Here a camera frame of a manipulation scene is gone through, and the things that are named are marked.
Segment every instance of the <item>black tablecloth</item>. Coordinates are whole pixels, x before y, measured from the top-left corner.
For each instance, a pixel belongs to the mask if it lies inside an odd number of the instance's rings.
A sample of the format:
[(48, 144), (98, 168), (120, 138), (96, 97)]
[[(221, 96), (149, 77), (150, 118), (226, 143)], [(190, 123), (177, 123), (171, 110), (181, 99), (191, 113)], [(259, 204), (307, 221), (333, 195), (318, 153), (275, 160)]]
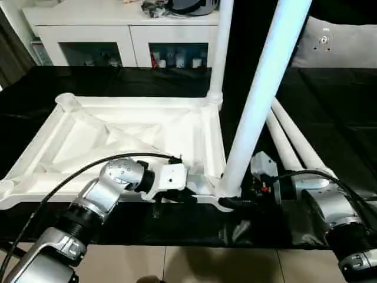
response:
[[(64, 92), (77, 96), (202, 97), (209, 86), (206, 70), (36, 67), (0, 93), (2, 129), (0, 175), (3, 177), (54, 108)], [(249, 85), (226, 78), (220, 112), (228, 154)], [(364, 197), (377, 185), (376, 70), (288, 69), (278, 99), (313, 147), (335, 173)], [(279, 160), (266, 129), (257, 151)], [(243, 189), (250, 187), (250, 175)], [(0, 212), (0, 241), (11, 241), (35, 209), (22, 203)], [(43, 218), (28, 229), (23, 241), (34, 241), (53, 225), (66, 203), (50, 203)], [(153, 219), (148, 203), (120, 203), (94, 239), (99, 244), (202, 245), (267, 248), (326, 248), (323, 231), (315, 229), (308, 208), (293, 200), (258, 213), (221, 213), (211, 205), (163, 204)]]

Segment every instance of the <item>white pvc pipe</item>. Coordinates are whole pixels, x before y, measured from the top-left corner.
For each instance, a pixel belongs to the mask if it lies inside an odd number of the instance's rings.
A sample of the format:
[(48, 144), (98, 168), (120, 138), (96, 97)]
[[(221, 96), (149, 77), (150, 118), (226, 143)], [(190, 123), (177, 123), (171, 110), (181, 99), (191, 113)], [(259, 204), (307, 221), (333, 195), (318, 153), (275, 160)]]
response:
[(303, 167), (297, 158), (295, 151), (289, 143), (279, 121), (274, 112), (270, 112), (266, 120), (272, 140), (276, 146), (277, 152), (286, 170), (301, 171)]
[(217, 29), (217, 42), (212, 65), (210, 89), (207, 93), (209, 103), (216, 103), (221, 107), (223, 102), (223, 81), (228, 51), (230, 26), (232, 23), (234, 0), (220, 2), (220, 22)]
[(312, 0), (279, 0), (217, 194), (239, 196), (241, 182), (295, 48)]
[(290, 118), (288, 113), (285, 111), (283, 106), (278, 102), (277, 99), (274, 100), (272, 104), (272, 110), (275, 113), (277, 119), (281, 123), (284, 131), (288, 135), (289, 140), (292, 142), (293, 146), (300, 155), (302, 161), (308, 169), (319, 169), (324, 170), (333, 175), (335, 174), (326, 167), (322, 159), (318, 156), (314, 148), (310, 145), (305, 136), (301, 133), (298, 126)]

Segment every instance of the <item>black cable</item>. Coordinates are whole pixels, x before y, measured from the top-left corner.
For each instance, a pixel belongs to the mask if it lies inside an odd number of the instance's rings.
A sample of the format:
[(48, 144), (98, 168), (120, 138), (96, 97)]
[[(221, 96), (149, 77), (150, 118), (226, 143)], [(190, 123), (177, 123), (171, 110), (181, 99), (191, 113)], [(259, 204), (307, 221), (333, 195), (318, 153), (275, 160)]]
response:
[[(363, 207), (369, 211), (369, 213), (371, 215), (373, 215), (376, 219), (377, 219), (377, 212), (372, 209), (370, 207), (370, 205), (365, 201), (364, 198), (362, 198), (361, 196), (359, 196), (353, 189), (351, 189), (346, 183), (344, 183), (343, 181), (327, 174), (327, 173), (324, 173), (324, 172), (321, 172), (321, 171), (317, 171), (317, 170), (301, 170), (301, 171), (296, 171), (296, 172), (291, 172), (291, 173), (287, 173), (287, 174), (283, 174), (283, 175), (280, 175), (280, 176), (277, 176), (277, 177), (273, 177), (272, 178), (272, 181), (273, 182), (277, 182), (278, 180), (281, 180), (281, 179), (284, 179), (284, 178), (288, 178), (288, 177), (293, 177), (293, 176), (297, 176), (297, 175), (302, 175), (302, 174), (312, 174), (312, 175), (318, 175), (318, 176), (321, 176), (321, 177), (324, 177), (325, 179), (327, 180), (330, 180), (332, 181), (333, 183), (337, 184), (341, 189), (343, 189), (351, 199), (353, 199), (355, 202), (357, 202), (356, 204), (357, 205), (360, 205), (360, 203), (363, 205)], [(368, 224), (368, 226), (370, 228), (371, 225), (369, 223), (369, 221), (366, 219), (366, 217), (362, 217), (363, 220)]]
[[(7, 253), (11, 249), (11, 247), (12, 247), (11, 243), (8, 243), (8, 242), (0, 243), (0, 251), (3, 251), (5, 253)], [(21, 259), (25, 254), (26, 252), (23, 249), (20, 249), (19, 247), (17, 247), (14, 250), (13, 256), (18, 259)]]
[(56, 186), (52, 191), (50, 191), (49, 194), (47, 194), (43, 198), (43, 200), (39, 203), (38, 207), (30, 215), (29, 219), (27, 220), (26, 224), (22, 228), (21, 232), (18, 234), (16, 240), (13, 242), (9, 252), (7, 253), (7, 255), (4, 259), (4, 261), (2, 262), (2, 265), (1, 265), (1, 268), (0, 268), (0, 282), (3, 282), (3, 277), (4, 277), (4, 274), (5, 274), (6, 268), (8, 267), (8, 264), (9, 264), (9, 262), (10, 262), (12, 256), (13, 256), (13, 253), (16, 250), (17, 245), (19, 244), (21, 238), (23, 237), (26, 229), (29, 227), (33, 218), (38, 214), (38, 212), (40, 210), (42, 210), (42, 208), (44, 208), (44, 206), (53, 197), (54, 194), (56, 194), (64, 185), (66, 185), (68, 182), (72, 181), (78, 175), (84, 173), (86, 170), (88, 170), (88, 169), (90, 169), (90, 168), (92, 168), (96, 165), (99, 165), (101, 163), (104, 163), (104, 162), (107, 162), (107, 161), (110, 161), (110, 160), (118, 159), (118, 158), (136, 157), (136, 156), (137, 157), (141, 157), (141, 156), (159, 157), (159, 158), (170, 159), (172, 161), (180, 160), (180, 159), (178, 159), (174, 156), (169, 156), (169, 155), (166, 155), (166, 154), (159, 154), (159, 153), (123, 153), (123, 154), (113, 155), (113, 156), (109, 156), (109, 157), (94, 161), (94, 162), (84, 166), (80, 170), (76, 171), (75, 173), (73, 173), (71, 176), (69, 176), (68, 178), (63, 180), (60, 184), (58, 184), (58, 186)]

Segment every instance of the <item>white pillow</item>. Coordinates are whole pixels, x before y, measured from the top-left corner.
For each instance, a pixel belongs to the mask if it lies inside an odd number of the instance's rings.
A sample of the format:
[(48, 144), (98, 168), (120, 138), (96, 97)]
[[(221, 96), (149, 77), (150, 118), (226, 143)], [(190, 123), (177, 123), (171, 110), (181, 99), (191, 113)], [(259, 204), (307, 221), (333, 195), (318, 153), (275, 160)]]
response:
[(335, 25), (309, 17), (292, 66), (377, 68), (377, 25)]

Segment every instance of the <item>cabinet door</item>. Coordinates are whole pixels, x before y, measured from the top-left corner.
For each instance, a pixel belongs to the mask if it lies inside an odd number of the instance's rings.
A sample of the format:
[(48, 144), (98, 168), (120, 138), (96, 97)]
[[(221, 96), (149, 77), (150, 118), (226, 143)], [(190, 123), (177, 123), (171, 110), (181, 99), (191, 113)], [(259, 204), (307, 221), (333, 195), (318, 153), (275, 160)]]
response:
[(56, 66), (136, 67), (128, 26), (72, 25), (37, 29)]
[(212, 67), (215, 25), (132, 26), (138, 67)]

